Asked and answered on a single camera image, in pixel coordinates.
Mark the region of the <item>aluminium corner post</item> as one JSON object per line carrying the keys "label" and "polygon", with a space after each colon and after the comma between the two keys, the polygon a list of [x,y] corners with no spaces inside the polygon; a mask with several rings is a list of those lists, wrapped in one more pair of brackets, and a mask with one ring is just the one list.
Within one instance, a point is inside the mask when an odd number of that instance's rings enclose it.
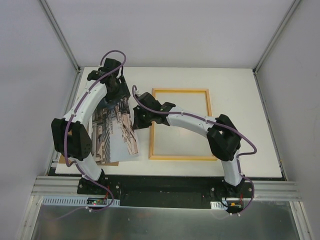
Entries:
{"label": "aluminium corner post", "polygon": [[275,47],[277,41],[281,37],[281,35],[282,35],[283,31],[285,30],[286,26],[288,25],[288,23],[290,22],[290,20],[294,16],[297,8],[300,6],[300,4],[302,2],[303,2],[302,0],[293,0],[291,2],[288,10],[285,12],[284,17],[282,18],[282,20],[280,21],[278,27],[276,28],[275,32],[273,33],[271,39],[269,40],[266,48],[263,51],[261,57],[259,58],[257,64],[252,69],[254,75],[256,75],[259,72],[259,70],[261,69],[261,67],[263,66],[264,62],[266,61],[266,59],[270,55],[271,51]]}
{"label": "aluminium corner post", "polygon": [[65,35],[63,34],[63,31],[61,30],[58,21],[55,18],[55,15],[48,3],[47,0],[38,0],[39,5],[41,6],[54,34],[56,35],[62,49],[64,50],[67,58],[69,59],[70,63],[72,64],[73,68],[77,73],[80,72],[81,67],[78,63],[78,61],[75,58],[75,55],[73,54],[70,45],[68,44]]}

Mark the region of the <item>brown cardboard backing board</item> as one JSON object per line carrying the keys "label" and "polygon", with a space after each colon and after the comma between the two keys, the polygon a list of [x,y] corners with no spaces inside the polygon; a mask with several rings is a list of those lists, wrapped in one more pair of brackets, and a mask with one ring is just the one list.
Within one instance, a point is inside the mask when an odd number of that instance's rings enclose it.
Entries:
{"label": "brown cardboard backing board", "polygon": [[[60,155],[58,161],[57,161],[58,164],[65,164],[66,161],[65,161],[65,158],[63,155]],[[98,166],[118,166],[119,165],[119,162],[116,161],[116,162],[105,162],[105,163],[102,163],[100,161],[96,161],[97,165]]]}

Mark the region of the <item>left aluminium corner post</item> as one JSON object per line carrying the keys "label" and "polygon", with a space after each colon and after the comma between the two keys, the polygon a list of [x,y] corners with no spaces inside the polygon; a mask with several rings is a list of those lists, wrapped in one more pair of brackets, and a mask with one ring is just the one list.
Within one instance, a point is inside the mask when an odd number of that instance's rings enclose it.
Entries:
{"label": "left aluminium corner post", "polygon": [[56,35],[62,49],[64,50],[67,58],[69,59],[70,63],[72,64],[73,68],[77,73],[80,72],[81,67],[78,63],[78,61],[75,58],[75,55],[73,54],[70,45],[68,44],[65,35],[63,34],[63,31],[61,30],[58,21],[55,18],[55,15],[48,3],[47,0],[38,0],[39,5],[41,6],[54,34]]}

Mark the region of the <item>printed street photo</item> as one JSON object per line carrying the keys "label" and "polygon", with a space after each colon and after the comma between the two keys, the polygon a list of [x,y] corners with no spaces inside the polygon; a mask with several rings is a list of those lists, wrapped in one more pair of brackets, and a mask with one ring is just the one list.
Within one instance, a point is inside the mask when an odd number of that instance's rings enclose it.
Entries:
{"label": "printed street photo", "polygon": [[131,162],[139,156],[128,98],[117,103],[101,100],[89,122],[95,162]]}

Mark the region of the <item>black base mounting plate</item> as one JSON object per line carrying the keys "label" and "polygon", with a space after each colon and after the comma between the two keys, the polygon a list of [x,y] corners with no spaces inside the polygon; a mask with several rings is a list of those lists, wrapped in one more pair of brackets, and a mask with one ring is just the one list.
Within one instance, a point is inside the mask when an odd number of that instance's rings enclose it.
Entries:
{"label": "black base mounting plate", "polygon": [[122,207],[208,209],[212,202],[250,199],[253,187],[227,186],[222,177],[108,175],[95,185],[81,178],[77,194],[118,200]]}

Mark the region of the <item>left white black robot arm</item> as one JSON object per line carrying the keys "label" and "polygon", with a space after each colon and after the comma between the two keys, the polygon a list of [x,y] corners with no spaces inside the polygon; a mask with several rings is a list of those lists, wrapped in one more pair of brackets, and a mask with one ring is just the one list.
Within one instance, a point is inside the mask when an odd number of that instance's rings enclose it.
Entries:
{"label": "left white black robot arm", "polygon": [[96,195],[105,191],[105,174],[92,155],[93,143],[86,127],[100,103],[112,109],[131,96],[123,71],[123,63],[106,58],[103,66],[88,74],[85,88],[71,109],[51,122],[54,149],[64,156],[68,167],[78,168]]}

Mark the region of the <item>shiny metal sheet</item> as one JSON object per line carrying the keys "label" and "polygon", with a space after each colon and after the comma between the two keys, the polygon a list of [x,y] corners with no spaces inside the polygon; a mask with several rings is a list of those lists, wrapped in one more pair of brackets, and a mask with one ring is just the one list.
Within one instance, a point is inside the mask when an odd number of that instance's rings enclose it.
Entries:
{"label": "shiny metal sheet", "polygon": [[34,240],[297,240],[288,202],[254,201],[239,215],[223,210],[111,207],[89,212],[43,205]]}

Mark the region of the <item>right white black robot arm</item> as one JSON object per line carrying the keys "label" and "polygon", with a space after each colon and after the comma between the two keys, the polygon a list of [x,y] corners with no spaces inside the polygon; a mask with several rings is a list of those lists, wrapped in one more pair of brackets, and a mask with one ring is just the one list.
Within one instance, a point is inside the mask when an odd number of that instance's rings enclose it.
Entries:
{"label": "right white black robot arm", "polygon": [[237,197],[243,191],[245,177],[240,168],[241,140],[245,137],[236,129],[230,118],[200,116],[178,107],[174,103],[161,104],[149,92],[138,94],[136,86],[132,96],[137,102],[134,110],[135,130],[150,127],[152,123],[189,130],[207,139],[210,151],[222,163],[225,192]]}

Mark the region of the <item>aluminium front rail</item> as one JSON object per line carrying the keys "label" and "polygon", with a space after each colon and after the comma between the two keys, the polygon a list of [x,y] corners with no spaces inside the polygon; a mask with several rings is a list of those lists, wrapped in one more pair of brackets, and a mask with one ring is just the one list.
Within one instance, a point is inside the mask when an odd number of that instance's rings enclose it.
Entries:
{"label": "aluminium front rail", "polygon": [[[37,176],[32,195],[73,196],[77,194],[79,176]],[[294,181],[254,180],[254,196],[258,201],[301,202],[302,196]]]}

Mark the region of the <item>right aluminium corner post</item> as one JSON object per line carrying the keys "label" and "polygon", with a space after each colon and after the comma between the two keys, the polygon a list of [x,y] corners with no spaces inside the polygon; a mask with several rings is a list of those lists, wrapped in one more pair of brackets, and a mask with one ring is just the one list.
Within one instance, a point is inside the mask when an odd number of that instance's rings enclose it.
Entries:
{"label": "right aluminium corner post", "polygon": [[300,4],[302,2],[303,2],[302,0],[293,0],[291,2],[288,10],[285,12],[284,17],[282,18],[282,20],[280,21],[278,27],[276,28],[275,32],[273,33],[271,39],[269,40],[266,48],[263,51],[261,57],[259,58],[257,64],[252,69],[254,75],[256,75],[259,72],[259,70],[261,69],[261,67],[263,66],[264,62],[266,61],[266,59],[270,55],[271,51],[275,47],[277,41],[281,37],[281,35],[282,35],[283,31],[285,30],[286,26],[288,25],[288,23],[290,22],[290,20],[294,16],[297,8],[300,6]]}

